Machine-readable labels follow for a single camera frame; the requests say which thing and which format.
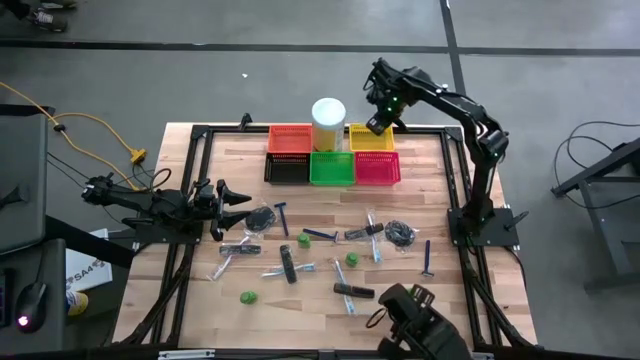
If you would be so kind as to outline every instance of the yellow basket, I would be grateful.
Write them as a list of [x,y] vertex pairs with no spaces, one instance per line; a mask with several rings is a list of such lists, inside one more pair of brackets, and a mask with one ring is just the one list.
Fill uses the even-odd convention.
[[393,151],[393,129],[388,127],[378,136],[362,124],[349,125],[349,148],[351,151]]

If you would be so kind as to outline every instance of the gray floor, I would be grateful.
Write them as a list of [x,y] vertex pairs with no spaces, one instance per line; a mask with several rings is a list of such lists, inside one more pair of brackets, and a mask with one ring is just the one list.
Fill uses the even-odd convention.
[[[640,5],[635,0],[450,1],[460,46],[529,48],[640,48]],[[87,0],[70,15],[67,34],[43,34],[5,15],[0,36],[44,40],[156,41],[221,44],[446,46],[436,0]],[[381,54],[300,52],[161,52],[0,49],[0,80],[58,112],[87,112],[108,120],[126,140],[149,150],[153,167],[164,131],[174,121],[258,122],[309,118],[313,102],[341,99],[350,121],[372,114],[361,87]],[[421,66],[438,82],[453,84],[446,54],[382,54],[396,67]],[[585,210],[549,192],[558,144],[591,120],[640,123],[640,57],[463,56],[468,94],[511,133],[500,167],[506,198],[530,210],[519,225],[529,300],[541,345],[550,349],[640,356],[640,289],[585,294],[582,285],[611,271]],[[6,91],[0,103],[21,103]],[[421,104],[408,123],[453,124]],[[70,135],[128,170],[128,154],[100,125],[65,121]],[[611,146],[632,140],[640,128],[587,128]],[[50,150],[86,174],[108,169],[72,151],[54,133]],[[575,153],[589,163],[605,155],[588,142]],[[560,176],[578,170],[560,158]],[[50,168],[48,212],[91,230],[120,229],[100,208]],[[626,206],[633,209],[640,201]],[[116,216],[126,211],[114,209]],[[104,337],[102,315],[91,339]]]

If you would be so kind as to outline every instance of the computer mouse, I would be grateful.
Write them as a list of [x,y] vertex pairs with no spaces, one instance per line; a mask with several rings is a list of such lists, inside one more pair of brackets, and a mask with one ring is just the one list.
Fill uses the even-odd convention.
[[47,315],[45,292],[47,285],[36,281],[22,289],[16,302],[15,319],[18,330],[30,333],[40,329]]

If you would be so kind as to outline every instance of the green toy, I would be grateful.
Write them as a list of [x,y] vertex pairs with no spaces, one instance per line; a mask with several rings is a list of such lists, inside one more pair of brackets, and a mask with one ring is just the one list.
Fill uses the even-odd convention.
[[350,252],[347,254],[347,257],[344,259],[344,261],[347,263],[347,265],[349,265],[349,267],[356,267],[356,265],[358,265],[359,259],[360,258],[358,254]]
[[246,305],[251,305],[258,300],[258,294],[253,291],[245,291],[240,295],[240,302]]
[[298,235],[298,246],[303,249],[308,249],[311,247],[311,238],[309,235],[302,233]]

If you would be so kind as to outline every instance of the wooden tabletop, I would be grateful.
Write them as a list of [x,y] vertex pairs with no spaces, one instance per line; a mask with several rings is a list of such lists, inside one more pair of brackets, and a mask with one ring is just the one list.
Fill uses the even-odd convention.
[[[173,176],[165,188],[180,188],[191,133],[190,123],[167,124],[156,169],[170,168]],[[379,308],[377,299],[355,299],[357,315],[346,313],[344,299],[333,293],[337,275],[330,260],[339,258],[347,282],[373,288],[376,298],[395,283],[421,284],[435,296],[435,308],[453,322],[467,344],[471,344],[469,320],[456,249],[451,245],[446,221],[450,207],[440,140],[432,135],[398,135],[402,181],[391,187],[276,186],[265,183],[264,159],[267,134],[217,134],[209,166],[212,181],[225,179],[232,191],[253,197],[233,209],[250,210],[262,203],[270,206],[286,202],[285,216],[291,235],[284,237],[278,222],[265,235],[259,256],[237,257],[216,281],[207,279],[224,261],[219,243],[208,234],[196,247],[185,304],[181,347],[215,348],[336,348],[375,349],[388,334],[391,322],[382,321],[366,329],[365,322]],[[196,156],[194,178],[198,174],[201,142]],[[451,147],[457,184],[462,184],[456,152]],[[495,177],[492,198],[504,204],[499,177]],[[420,230],[416,243],[402,253],[386,241],[380,242],[383,262],[375,264],[370,244],[334,244],[312,241],[310,249],[298,248],[296,235],[302,228],[324,232],[352,230],[366,225],[366,209],[374,208],[378,222],[406,222]],[[242,239],[243,226],[225,234],[225,242]],[[431,240],[431,267],[435,277],[421,275],[425,241]],[[298,282],[289,285],[283,276],[261,278],[273,266],[281,265],[278,248],[290,244],[296,264],[315,262],[315,273],[298,273]],[[360,255],[354,269],[344,265],[348,252]],[[131,333],[158,297],[167,252],[166,245],[152,245],[133,261],[114,341]],[[487,262],[496,302],[520,333],[535,342],[525,287],[518,264],[501,248],[486,248]],[[253,305],[240,303],[240,294],[258,294]],[[486,311],[477,298],[483,334],[489,338]],[[165,331],[169,331],[173,301],[169,304]]]

